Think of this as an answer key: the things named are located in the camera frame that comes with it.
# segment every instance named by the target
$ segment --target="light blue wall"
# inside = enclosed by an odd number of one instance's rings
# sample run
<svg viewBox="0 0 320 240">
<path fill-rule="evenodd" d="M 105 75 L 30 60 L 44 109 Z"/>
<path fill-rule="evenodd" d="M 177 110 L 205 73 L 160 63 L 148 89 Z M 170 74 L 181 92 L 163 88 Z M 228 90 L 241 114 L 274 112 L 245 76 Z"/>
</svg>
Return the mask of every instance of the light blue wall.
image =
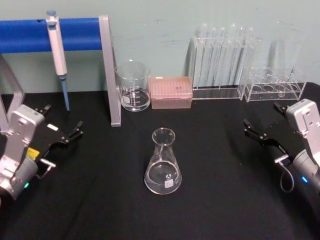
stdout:
<svg viewBox="0 0 320 240">
<path fill-rule="evenodd" d="M 43 19 L 50 9 L 61 18 L 109 15 L 117 62 L 143 61 L 154 76 L 183 74 L 189 40 L 201 23 L 253 26 L 258 36 L 270 39 L 280 22 L 292 31 L 305 30 L 301 33 L 305 43 L 294 61 L 308 81 L 320 84 L 317 0 L 2 0 L 0 20 Z M 27 93 L 61 90 L 51 53 L 6 54 L 5 58 Z M 104 88 L 100 51 L 68 52 L 66 61 L 69 91 Z M 9 92 L 3 79 L 0 89 Z"/>
</svg>

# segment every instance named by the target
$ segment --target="black tablecloth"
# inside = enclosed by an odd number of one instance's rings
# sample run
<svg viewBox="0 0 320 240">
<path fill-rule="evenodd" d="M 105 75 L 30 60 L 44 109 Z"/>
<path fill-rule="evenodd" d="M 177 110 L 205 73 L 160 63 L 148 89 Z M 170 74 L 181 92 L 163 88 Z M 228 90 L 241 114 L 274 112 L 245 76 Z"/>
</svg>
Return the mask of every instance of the black tablecloth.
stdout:
<svg viewBox="0 0 320 240">
<path fill-rule="evenodd" d="M 320 86 L 308 83 L 304 98 L 320 106 Z M 243 118 L 263 127 L 282 119 L 272 101 L 197 100 L 191 109 L 142 112 L 122 109 L 111 127 L 105 92 L 28 94 L 32 108 L 51 104 L 48 122 L 68 132 L 79 120 L 84 135 L 48 160 L 57 163 L 33 179 L 14 205 L 0 213 L 8 240 L 230 240 L 320 239 L 320 197 L 296 176 L 285 194 L 277 149 L 245 137 Z M 281 101 L 292 104 L 294 101 Z M 180 188 L 155 195 L 144 184 L 154 150 L 152 132 L 173 129 Z M 1 138 L 1 153 L 5 139 Z"/>
</svg>

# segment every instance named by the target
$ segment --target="blue pipe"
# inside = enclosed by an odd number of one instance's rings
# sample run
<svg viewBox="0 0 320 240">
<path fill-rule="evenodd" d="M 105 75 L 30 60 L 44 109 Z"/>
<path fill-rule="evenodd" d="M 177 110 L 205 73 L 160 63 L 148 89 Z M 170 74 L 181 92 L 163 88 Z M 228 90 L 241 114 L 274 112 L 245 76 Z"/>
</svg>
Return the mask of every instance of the blue pipe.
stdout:
<svg viewBox="0 0 320 240">
<path fill-rule="evenodd" d="M 61 18 L 65 51 L 101 50 L 98 18 Z M 0 21 L 0 54 L 51 52 L 45 19 Z"/>
</svg>

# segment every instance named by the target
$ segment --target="flask neck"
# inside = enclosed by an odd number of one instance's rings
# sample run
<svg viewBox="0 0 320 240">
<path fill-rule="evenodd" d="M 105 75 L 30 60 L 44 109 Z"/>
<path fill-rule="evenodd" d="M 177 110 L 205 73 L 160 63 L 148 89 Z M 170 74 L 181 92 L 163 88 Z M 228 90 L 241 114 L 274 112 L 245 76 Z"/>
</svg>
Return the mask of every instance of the flask neck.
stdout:
<svg viewBox="0 0 320 240">
<path fill-rule="evenodd" d="M 170 151 L 172 150 L 172 144 L 170 145 L 161 145 L 161 144 L 155 144 L 155 149 L 154 151 L 157 153 L 162 153 L 162 152 L 166 152 L 166 151 Z"/>
</svg>

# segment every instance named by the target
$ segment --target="beaker rim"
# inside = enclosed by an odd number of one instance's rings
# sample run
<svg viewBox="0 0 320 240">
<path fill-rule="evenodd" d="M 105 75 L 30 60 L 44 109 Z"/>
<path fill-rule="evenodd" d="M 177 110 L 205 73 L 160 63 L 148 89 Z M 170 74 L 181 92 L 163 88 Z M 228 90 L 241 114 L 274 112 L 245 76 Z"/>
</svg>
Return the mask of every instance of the beaker rim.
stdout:
<svg viewBox="0 0 320 240">
<path fill-rule="evenodd" d="M 121 74 L 121 72 L 119 72 L 118 70 L 119 70 L 120 67 L 123 67 L 123 65 L 125 65 L 125 64 L 141 64 L 145 68 L 144 76 L 136 77 L 136 78 L 131 78 L 131 77 L 129 78 L 129 77 L 123 76 L 123 74 Z M 136 80 L 140 80 L 140 79 L 145 79 L 147 76 L 150 76 L 151 68 L 148 65 L 144 64 L 143 62 L 141 62 L 141 61 L 127 61 L 127 62 L 124 62 L 124 63 L 116 66 L 114 68 L 114 71 L 120 78 L 122 78 L 124 80 L 135 80 L 136 81 Z"/>
</svg>

